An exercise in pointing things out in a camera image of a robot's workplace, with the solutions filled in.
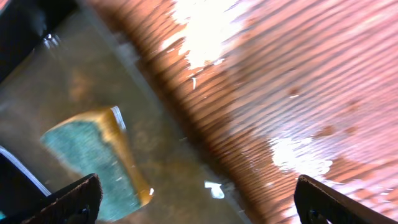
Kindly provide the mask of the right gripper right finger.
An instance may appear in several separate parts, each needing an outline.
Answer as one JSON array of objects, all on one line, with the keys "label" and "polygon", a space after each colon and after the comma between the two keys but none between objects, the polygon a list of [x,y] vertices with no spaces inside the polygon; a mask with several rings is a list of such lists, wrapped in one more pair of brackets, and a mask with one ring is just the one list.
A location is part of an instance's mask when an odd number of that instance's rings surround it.
[{"label": "right gripper right finger", "polygon": [[294,203],[303,224],[397,224],[307,175],[298,177]]}]

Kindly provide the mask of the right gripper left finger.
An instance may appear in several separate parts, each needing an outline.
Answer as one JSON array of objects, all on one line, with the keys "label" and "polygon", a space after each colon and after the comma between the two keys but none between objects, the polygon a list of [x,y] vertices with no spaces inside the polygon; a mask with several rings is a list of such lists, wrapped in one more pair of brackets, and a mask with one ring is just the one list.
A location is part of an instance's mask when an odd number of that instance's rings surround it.
[{"label": "right gripper left finger", "polygon": [[34,206],[3,218],[1,224],[94,224],[102,198],[100,179],[92,173],[45,197]]}]

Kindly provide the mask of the green yellow sponge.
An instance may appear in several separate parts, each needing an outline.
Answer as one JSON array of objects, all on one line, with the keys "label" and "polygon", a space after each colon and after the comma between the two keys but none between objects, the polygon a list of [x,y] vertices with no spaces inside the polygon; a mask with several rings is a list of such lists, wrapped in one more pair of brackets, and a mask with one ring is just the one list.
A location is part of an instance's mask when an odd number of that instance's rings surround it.
[{"label": "green yellow sponge", "polygon": [[103,190],[99,220],[120,220],[152,200],[154,189],[136,166],[117,106],[68,118],[40,141],[73,172],[98,175]]}]

